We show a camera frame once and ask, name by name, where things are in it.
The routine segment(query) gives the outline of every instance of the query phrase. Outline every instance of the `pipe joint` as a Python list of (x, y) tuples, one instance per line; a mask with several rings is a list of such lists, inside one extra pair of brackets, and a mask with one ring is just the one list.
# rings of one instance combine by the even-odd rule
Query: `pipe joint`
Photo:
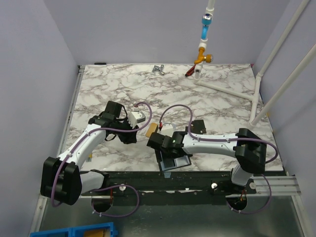
[(203, 55), (203, 53), (205, 52), (205, 48), (200, 47), (198, 49), (198, 56), (197, 56), (197, 60), (194, 61), (194, 64), (199, 64), (203, 61), (205, 61), (206, 63), (210, 63), (213, 61), (213, 56), (212, 54), (207, 54), (206, 56)]

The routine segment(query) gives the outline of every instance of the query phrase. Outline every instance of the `blue pipe fitting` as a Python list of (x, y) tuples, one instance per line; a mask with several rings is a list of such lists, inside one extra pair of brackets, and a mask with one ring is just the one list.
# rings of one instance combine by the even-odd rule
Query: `blue pipe fitting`
[(208, 26), (203, 26), (202, 27), (202, 36), (201, 36), (202, 40), (205, 40), (207, 38), (207, 31), (208, 31)]
[(205, 14), (202, 16), (202, 24), (205, 25), (205, 26), (209, 26), (211, 23), (212, 23), (212, 14)]

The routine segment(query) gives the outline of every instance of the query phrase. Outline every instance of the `metal floor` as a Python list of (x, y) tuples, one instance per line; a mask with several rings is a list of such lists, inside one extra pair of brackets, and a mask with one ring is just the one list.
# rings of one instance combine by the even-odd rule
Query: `metal floor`
[[(267, 197), (251, 197), (245, 210), (260, 208)], [(124, 214), (131, 206), (112, 207)], [(126, 218), (92, 215), (90, 199), (53, 208), (49, 201), (40, 231), (114, 222), (119, 237), (303, 237), (291, 197), (273, 197), (268, 209), (254, 215), (231, 212), (227, 206), (140, 206)]]

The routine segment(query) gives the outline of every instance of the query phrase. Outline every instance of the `yellow object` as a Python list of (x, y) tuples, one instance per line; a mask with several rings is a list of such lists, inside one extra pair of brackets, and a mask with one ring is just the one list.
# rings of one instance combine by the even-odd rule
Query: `yellow object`
[(99, 230), (92, 230), (92, 231), (85, 231), (83, 237), (105, 237), (107, 230), (99, 229)]
[(152, 124), (150, 124), (146, 132), (146, 137), (150, 137), (153, 132), (156, 132), (157, 128), (158, 128), (158, 124), (152, 122)]
[(194, 64), (199, 64), (203, 61), (205, 61), (206, 63), (210, 63), (212, 62), (212, 54), (207, 54), (206, 56), (203, 55), (203, 53), (205, 52), (205, 48), (200, 47), (198, 49), (198, 56), (197, 56), (197, 60), (194, 61)]

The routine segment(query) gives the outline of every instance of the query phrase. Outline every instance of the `small yellow block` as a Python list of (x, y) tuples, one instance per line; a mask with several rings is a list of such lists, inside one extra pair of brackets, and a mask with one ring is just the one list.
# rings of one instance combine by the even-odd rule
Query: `small yellow block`
[(153, 132), (156, 132), (157, 128), (158, 128), (158, 124), (152, 122), (152, 124), (150, 124), (146, 132), (146, 137), (150, 137)]

